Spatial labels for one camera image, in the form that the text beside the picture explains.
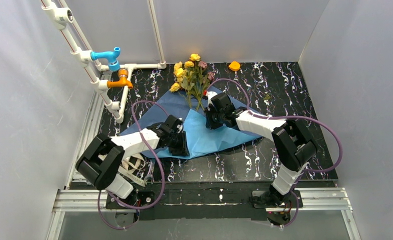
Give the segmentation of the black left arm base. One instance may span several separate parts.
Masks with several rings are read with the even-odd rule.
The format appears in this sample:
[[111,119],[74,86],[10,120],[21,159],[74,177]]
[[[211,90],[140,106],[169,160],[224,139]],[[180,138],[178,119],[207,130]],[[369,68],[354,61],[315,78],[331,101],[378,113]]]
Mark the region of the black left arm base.
[[[156,194],[152,191],[138,191],[135,189],[127,198],[119,199],[128,205],[144,207],[152,204],[156,198]],[[114,210],[114,222],[117,227],[130,227],[140,219],[140,210],[131,209],[129,211],[126,207],[119,205],[110,195],[107,195],[105,208]]]

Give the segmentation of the blue wrapping paper sheet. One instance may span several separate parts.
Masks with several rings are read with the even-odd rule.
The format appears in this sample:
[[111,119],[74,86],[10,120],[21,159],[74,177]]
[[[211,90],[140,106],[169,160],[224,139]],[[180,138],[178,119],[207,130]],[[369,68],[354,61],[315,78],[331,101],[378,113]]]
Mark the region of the blue wrapping paper sheet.
[[[173,155],[166,149],[157,149],[155,152],[161,158],[193,159],[208,154],[217,153],[229,148],[240,146],[262,136],[247,131],[239,131],[234,128],[222,126],[218,129],[206,128],[206,116],[202,108],[198,111],[191,109],[185,98],[178,92],[167,91],[157,103],[167,113],[184,120],[189,156]],[[164,122],[167,115],[156,105],[153,105],[145,113],[139,113],[135,107],[136,117],[141,128],[144,129],[152,124]]]

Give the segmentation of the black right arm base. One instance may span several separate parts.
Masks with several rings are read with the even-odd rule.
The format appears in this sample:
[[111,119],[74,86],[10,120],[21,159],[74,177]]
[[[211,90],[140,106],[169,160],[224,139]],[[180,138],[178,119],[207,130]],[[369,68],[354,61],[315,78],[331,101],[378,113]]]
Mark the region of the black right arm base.
[[255,209],[266,210],[271,225],[282,228],[292,223],[304,206],[300,191],[291,190],[282,195],[272,186],[266,191],[254,190],[248,200]]

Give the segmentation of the brown pink fake flower bunch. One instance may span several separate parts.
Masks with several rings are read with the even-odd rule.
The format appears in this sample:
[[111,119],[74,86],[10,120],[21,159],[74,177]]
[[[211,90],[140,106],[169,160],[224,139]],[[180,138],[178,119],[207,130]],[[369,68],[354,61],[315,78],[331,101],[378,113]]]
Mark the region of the brown pink fake flower bunch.
[[195,67],[196,81],[194,85],[194,97],[197,100],[196,110],[203,108],[202,98],[209,85],[214,81],[215,73],[207,70],[208,64],[198,61]]

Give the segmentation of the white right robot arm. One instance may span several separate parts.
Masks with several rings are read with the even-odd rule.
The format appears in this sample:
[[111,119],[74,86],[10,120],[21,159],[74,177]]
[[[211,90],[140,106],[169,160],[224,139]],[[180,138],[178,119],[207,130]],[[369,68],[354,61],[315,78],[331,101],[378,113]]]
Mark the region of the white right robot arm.
[[208,101],[204,109],[206,127],[214,130],[223,126],[268,138],[275,144],[280,160],[276,178],[263,196],[254,201],[267,201],[278,205],[290,195],[292,186],[302,175],[318,151],[318,145],[302,120],[269,119],[245,107],[235,107],[225,93],[205,92]]

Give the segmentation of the yellow fake flower bunch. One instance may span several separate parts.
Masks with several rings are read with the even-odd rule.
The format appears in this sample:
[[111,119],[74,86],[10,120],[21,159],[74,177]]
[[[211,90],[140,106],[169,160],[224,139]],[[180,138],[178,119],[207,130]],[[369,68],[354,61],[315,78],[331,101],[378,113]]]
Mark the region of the yellow fake flower bunch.
[[185,62],[173,65],[174,83],[169,91],[171,93],[184,91],[184,98],[190,108],[200,108],[203,67],[200,65],[201,56],[192,53]]

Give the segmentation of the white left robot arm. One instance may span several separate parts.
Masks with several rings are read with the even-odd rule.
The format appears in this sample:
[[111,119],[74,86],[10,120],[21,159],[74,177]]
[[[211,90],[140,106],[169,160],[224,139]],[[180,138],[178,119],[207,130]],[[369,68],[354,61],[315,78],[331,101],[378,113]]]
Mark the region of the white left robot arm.
[[189,156],[181,119],[169,115],[141,131],[119,137],[97,135],[77,160],[75,169],[97,190],[126,199],[133,186],[119,174],[122,160],[141,152],[167,148],[174,156]]

